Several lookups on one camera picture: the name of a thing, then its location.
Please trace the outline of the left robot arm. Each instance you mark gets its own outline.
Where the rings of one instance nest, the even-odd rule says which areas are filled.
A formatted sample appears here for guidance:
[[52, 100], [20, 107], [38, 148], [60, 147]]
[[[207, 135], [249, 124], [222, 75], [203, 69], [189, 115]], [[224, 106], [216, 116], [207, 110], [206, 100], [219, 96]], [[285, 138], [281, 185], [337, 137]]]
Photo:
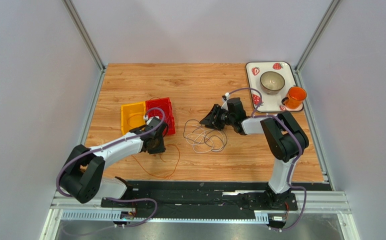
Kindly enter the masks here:
[[118, 161], [141, 152], [165, 152], [164, 132], [167, 124], [158, 117], [131, 129], [120, 138], [102, 145], [75, 146], [56, 177], [56, 190], [84, 204], [93, 198], [120, 199], [127, 191], [121, 178], [104, 178], [104, 171]]

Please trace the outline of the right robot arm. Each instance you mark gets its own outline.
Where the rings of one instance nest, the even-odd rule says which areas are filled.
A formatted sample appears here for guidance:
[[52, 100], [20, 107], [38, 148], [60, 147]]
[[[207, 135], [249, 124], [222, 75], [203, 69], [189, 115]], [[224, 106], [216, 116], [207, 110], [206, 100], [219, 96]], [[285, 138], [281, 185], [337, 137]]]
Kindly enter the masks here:
[[277, 115], [247, 115], [240, 98], [236, 97], [225, 101], [223, 106], [214, 104], [199, 123], [214, 130], [231, 126], [244, 136], [263, 134], [275, 158], [268, 192], [280, 195], [291, 190], [294, 168], [309, 146], [309, 139], [290, 111]]

